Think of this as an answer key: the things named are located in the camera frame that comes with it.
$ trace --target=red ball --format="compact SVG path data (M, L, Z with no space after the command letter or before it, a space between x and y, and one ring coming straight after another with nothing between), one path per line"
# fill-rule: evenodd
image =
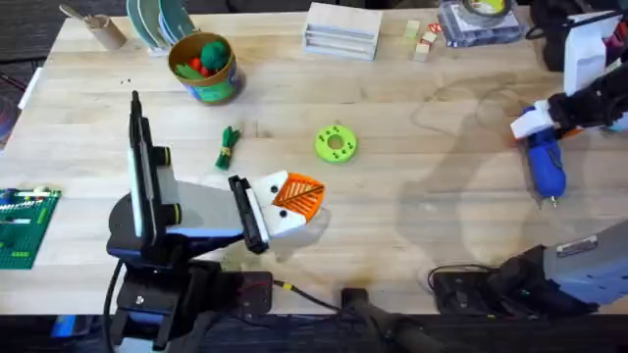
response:
M200 68L202 68L202 65L200 64L200 58L191 58L189 59L187 64L198 72L200 72Z
M209 77L209 76L210 76L210 75L209 75L209 74L210 74L210 73L209 73L209 70L207 70L207 68L205 68L205 67L203 67L203 66L202 66L202 67L200 67L200 74L201 74L201 75L203 75L203 76L205 76L205 77Z

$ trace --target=green donut toy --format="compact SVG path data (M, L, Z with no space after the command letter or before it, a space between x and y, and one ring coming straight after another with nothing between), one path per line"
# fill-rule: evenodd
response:
M314 148L324 161L344 163L355 154L357 141L353 132L344 126L326 126L318 131Z

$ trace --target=light wood tabletop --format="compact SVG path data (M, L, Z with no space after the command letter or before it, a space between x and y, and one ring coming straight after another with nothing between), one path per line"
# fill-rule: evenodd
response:
M41 79L0 159L0 186L47 184L60 201L30 271L0 272L0 314L100 313L116 259L105 251L108 216L129 190L126 148L131 91L154 142L172 147L178 179L228 188L238 174L279 170L325 183L321 213L262 256L236 244L206 258L225 268L271 271L339 302L340 289L369 289L389 311L436 313L425 274L436 265L499 265L536 244L577 239L628 217L626 135L589 130L561 142L568 189L542 209L508 126L522 108L560 90L560 75L533 43L446 48L410 60L408 20L421 31L435 10L386 11L374 62L304 53L303 13L192 16L224 35L246 75L229 105L197 103L130 38L107 52L84 25L66 20ZM345 165L322 162L319 128L339 124L358 139ZM223 129L243 138L232 166L214 167ZM628 301L602 308L628 313ZM324 313L277 290L275 313Z

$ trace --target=green lego baseplate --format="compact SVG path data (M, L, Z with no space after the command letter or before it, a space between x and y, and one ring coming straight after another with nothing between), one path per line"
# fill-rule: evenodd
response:
M30 269L61 191L0 189L0 195L0 269Z

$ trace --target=clear plastic container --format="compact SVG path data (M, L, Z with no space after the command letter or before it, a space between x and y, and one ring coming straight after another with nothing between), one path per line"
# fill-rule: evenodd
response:
M462 8L460 0L441 0L439 22L443 27L445 42L448 47L466 48L476 45L503 44L515 42L523 37L527 27L517 19L516 3L497 25L481 27L471 25L459 15Z

